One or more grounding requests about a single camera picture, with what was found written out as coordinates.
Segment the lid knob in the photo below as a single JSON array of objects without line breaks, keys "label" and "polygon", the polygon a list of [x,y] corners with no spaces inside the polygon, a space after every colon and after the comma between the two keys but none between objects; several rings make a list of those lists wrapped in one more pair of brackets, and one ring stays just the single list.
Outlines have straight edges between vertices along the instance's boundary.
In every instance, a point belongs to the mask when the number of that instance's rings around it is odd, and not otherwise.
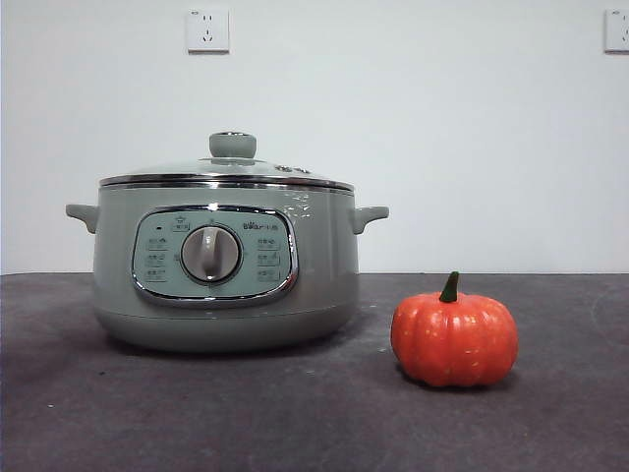
[{"label": "lid knob", "polygon": [[209,151],[214,157],[253,158],[256,155],[256,147],[256,137],[247,133],[225,131],[209,137]]}]

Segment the pumpkin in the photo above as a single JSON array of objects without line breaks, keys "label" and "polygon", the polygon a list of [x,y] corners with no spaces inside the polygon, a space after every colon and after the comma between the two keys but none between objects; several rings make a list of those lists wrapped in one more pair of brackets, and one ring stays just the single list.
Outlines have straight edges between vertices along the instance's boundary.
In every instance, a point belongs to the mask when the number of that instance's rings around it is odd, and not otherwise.
[{"label": "pumpkin", "polygon": [[518,332],[500,302],[457,293],[452,272],[441,293],[406,298],[391,324],[391,346],[412,379],[432,386],[489,385],[511,370]]}]

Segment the pot lid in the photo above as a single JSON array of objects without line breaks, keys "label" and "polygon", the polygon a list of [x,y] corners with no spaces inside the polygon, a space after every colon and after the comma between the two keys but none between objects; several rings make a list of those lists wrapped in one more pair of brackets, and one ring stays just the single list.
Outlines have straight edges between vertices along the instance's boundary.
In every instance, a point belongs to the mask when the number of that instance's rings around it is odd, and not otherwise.
[{"label": "pot lid", "polygon": [[289,167],[254,159],[256,148],[255,136],[232,131],[216,133],[209,137],[211,157],[192,162],[145,167],[129,174],[102,179],[100,186],[229,182],[314,186],[354,191],[350,184],[330,180],[301,167]]}]

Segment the gray table surface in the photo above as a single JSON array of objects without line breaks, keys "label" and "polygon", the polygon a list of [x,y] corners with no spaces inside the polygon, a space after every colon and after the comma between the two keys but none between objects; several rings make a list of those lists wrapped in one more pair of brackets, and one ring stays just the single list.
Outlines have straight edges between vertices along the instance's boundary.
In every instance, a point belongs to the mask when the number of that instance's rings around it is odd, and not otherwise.
[{"label": "gray table surface", "polygon": [[407,380],[388,340],[444,279],[364,274],[331,336],[178,355],[108,337],[90,274],[3,276],[3,470],[629,470],[629,275],[463,274],[520,334],[507,378],[469,389]]}]

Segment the wall outlet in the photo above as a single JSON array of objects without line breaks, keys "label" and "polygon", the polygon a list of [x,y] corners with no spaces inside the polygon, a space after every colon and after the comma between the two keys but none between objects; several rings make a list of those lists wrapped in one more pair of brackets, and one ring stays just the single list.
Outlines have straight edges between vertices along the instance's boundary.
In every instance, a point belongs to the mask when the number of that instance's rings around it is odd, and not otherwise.
[{"label": "wall outlet", "polygon": [[193,10],[186,16],[188,52],[228,52],[229,12],[211,8]]},{"label": "wall outlet", "polygon": [[629,53],[629,10],[605,11],[605,52]]}]

